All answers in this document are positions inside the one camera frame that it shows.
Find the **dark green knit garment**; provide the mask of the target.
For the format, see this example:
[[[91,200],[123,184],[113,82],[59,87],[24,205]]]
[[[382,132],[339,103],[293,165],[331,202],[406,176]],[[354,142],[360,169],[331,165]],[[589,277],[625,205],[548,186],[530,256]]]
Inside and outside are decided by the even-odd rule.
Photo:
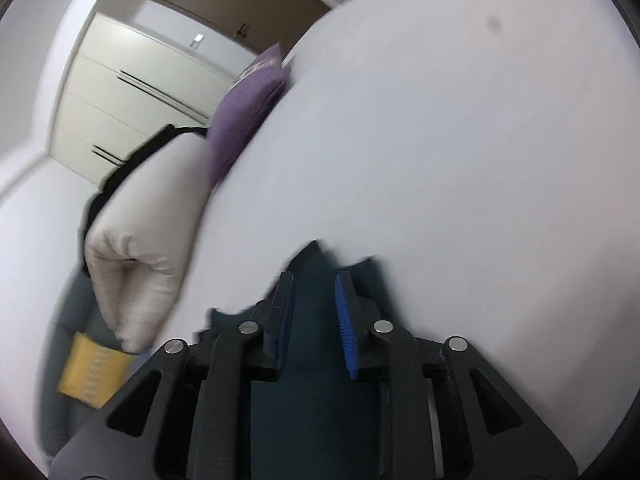
[[[286,265],[295,282],[288,358],[277,382],[252,385],[256,479],[375,479],[381,388],[346,368],[334,253],[313,240]]]

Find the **yellow cushion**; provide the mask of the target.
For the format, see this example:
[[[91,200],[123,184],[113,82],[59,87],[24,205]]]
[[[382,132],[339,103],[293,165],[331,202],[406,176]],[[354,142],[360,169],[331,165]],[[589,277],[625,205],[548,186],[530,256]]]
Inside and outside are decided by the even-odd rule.
[[[96,410],[126,382],[134,355],[97,344],[76,333],[58,381],[58,392]]]

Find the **grey upholstered bench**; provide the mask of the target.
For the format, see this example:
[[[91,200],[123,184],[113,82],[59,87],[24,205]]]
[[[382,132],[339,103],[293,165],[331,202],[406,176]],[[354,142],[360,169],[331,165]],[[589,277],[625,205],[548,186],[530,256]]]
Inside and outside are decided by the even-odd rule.
[[[96,297],[91,278],[77,270],[68,282],[58,312],[53,319],[52,332],[44,357],[40,384],[38,437],[40,448],[50,462],[64,445],[96,412],[88,404],[58,391],[74,337],[87,335],[101,346],[120,350],[119,341],[107,327]]]

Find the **folded beige duvet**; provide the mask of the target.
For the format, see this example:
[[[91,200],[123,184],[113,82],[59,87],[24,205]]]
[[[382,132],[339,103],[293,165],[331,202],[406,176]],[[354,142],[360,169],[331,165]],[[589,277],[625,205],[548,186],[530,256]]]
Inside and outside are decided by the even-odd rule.
[[[126,177],[88,231],[96,301],[126,352],[148,348],[178,302],[210,193],[206,158],[202,136],[179,134]]]

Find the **black garment behind duvet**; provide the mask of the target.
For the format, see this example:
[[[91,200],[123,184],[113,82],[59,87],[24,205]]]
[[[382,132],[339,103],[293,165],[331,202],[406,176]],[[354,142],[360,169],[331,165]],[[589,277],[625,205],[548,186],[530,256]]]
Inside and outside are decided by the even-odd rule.
[[[108,201],[113,197],[130,174],[136,171],[148,159],[152,158],[158,151],[161,151],[167,144],[183,134],[192,134],[192,136],[198,136],[201,139],[205,139],[207,136],[207,129],[205,127],[176,127],[173,124],[163,126],[163,128],[154,133],[149,140],[145,141],[140,148],[134,150],[120,166],[117,166],[113,171],[111,171],[100,183],[99,191],[92,196],[92,199],[86,205],[84,220],[82,220],[82,227],[79,234],[81,272],[85,274],[85,276],[90,274],[85,251],[86,240],[89,231],[93,223],[96,221],[96,218],[98,218],[101,210],[106,206]],[[189,205],[182,206],[184,211],[190,211],[192,240],[190,240],[190,245],[186,250],[186,260],[184,260],[181,274],[179,275],[177,270],[174,271],[175,276],[180,276],[180,284],[182,284],[186,279],[186,274],[188,273],[189,263],[192,256],[193,239],[196,228],[201,221],[206,200],[208,200],[208,192],[202,187],[204,181],[197,180],[196,183],[200,186],[196,189],[195,194],[195,197],[198,200],[192,200]]]

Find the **purple cushion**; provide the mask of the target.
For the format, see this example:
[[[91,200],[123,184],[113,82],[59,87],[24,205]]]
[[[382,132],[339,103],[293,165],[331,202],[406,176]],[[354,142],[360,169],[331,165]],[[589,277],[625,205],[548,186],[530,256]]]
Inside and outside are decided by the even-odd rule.
[[[273,44],[228,88],[207,131],[209,183],[221,184],[248,142],[271,113],[288,82],[280,44]]]

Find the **cream wardrobe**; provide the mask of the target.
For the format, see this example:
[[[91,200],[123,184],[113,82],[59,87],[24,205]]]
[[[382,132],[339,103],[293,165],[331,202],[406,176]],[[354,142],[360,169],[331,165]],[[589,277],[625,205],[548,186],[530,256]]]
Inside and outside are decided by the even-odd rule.
[[[99,183],[167,125],[207,127],[232,77],[96,14],[58,98],[50,154]]]

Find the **white wall switch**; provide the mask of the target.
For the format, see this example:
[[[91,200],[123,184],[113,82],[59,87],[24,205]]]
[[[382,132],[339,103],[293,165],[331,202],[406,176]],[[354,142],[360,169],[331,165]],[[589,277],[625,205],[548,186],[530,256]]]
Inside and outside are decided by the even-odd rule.
[[[204,36],[202,34],[197,34],[190,42],[189,48],[192,50],[197,49],[203,39],[204,39]]]

